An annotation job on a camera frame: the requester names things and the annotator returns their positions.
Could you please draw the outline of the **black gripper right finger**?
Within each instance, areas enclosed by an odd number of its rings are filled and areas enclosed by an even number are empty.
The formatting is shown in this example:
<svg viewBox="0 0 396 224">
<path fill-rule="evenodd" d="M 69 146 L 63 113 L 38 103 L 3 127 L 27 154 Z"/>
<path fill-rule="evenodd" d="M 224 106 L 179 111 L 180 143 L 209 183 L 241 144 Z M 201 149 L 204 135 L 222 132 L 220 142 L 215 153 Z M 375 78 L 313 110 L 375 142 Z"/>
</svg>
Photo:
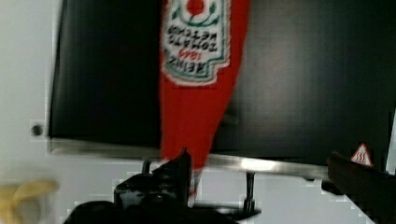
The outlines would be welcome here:
<svg viewBox="0 0 396 224">
<path fill-rule="evenodd" d="M 374 224 L 395 224 L 395 176 L 347 160 L 334 152 L 328 159 L 328 177 Z"/>
</svg>

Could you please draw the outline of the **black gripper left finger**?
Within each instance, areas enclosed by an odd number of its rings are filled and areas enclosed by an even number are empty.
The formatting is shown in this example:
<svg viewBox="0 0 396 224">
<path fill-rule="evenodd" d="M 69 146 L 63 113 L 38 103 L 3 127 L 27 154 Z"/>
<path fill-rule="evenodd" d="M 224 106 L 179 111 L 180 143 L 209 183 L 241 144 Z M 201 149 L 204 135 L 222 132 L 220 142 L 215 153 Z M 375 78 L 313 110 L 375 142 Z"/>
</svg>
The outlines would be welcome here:
<svg viewBox="0 0 396 224">
<path fill-rule="evenodd" d="M 78 205 L 64 224 L 238 224 L 213 209 L 188 206 L 191 155 L 178 156 L 150 171 L 142 172 L 114 189 L 114 200 Z"/>
</svg>

